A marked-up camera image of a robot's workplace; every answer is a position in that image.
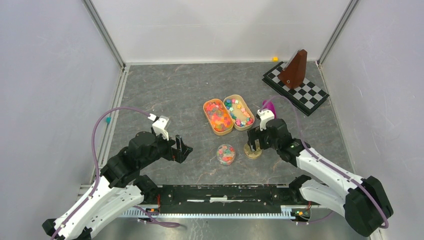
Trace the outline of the gold tin of star candies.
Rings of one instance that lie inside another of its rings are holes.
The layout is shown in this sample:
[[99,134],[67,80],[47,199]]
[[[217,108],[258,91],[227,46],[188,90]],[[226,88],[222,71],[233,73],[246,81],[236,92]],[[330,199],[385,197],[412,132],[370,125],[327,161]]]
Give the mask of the gold tin of star candies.
[[232,121],[234,128],[238,131],[245,131],[250,129],[255,122],[255,117],[249,109],[247,103],[238,94],[227,96],[223,100]]

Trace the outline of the gold round jar lid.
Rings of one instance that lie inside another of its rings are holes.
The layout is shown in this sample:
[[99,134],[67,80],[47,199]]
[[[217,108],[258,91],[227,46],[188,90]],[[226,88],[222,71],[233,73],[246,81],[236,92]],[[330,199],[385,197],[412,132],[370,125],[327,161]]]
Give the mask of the gold round jar lid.
[[262,149],[258,146],[255,151],[252,151],[249,144],[245,144],[243,148],[244,154],[250,159],[257,159],[262,154]]

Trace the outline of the magenta plastic scoop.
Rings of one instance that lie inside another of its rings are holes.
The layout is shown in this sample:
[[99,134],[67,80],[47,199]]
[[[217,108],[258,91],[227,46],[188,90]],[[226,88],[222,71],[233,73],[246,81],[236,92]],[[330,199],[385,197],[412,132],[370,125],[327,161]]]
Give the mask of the magenta plastic scoop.
[[270,110],[273,114],[274,114],[274,119],[276,119],[277,118],[277,114],[276,114],[276,110],[275,110],[275,106],[274,106],[274,104],[273,104],[273,102],[272,101],[267,101],[267,100],[264,100],[263,102],[262,102],[262,107],[264,108],[264,109],[268,109],[268,110]]

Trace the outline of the clear plastic round jar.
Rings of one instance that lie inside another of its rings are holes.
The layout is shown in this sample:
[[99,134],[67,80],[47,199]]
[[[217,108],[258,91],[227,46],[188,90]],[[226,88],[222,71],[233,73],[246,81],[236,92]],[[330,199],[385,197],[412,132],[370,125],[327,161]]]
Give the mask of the clear plastic round jar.
[[225,166],[229,166],[235,160],[236,152],[232,145],[222,144],[216,151],[217,160]]

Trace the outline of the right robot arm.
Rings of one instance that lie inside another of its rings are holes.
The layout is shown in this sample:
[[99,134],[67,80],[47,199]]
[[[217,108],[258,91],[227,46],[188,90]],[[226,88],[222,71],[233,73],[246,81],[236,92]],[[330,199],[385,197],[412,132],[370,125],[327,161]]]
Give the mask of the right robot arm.
[[387,229],[394,211],[383,184],[374,176],[356,175],[329,161],[302,138],[294,138],[283,119],[261,123],[247,132],[247,144],[255,152],[273,149],[296,168],[315,176],[298,181],[289,189],[295,204],[304,201],[324,206],[344,217],[358,234],[369,237],[377,229]]

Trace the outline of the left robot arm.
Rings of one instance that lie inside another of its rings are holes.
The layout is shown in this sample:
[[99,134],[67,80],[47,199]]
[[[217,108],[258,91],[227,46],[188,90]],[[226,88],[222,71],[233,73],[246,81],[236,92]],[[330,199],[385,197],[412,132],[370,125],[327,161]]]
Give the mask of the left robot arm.
[[61,217],[44,221],[42,228],[52,240],[90,240],[134,205],[153,203],[157,185],[140,171],[157,160],[182,163],[193,148],[180,135],[165,139],[162,134],[141,131],[111,157],[89,190]]

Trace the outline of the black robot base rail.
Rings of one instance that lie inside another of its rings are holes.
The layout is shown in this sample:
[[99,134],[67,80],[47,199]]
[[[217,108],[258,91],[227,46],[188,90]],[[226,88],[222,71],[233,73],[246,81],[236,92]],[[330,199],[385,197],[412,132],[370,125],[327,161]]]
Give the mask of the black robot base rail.
[[143,205],[161,214],[278,214],[282,206],[306,208],[309,202],[287,184],[162,185]]

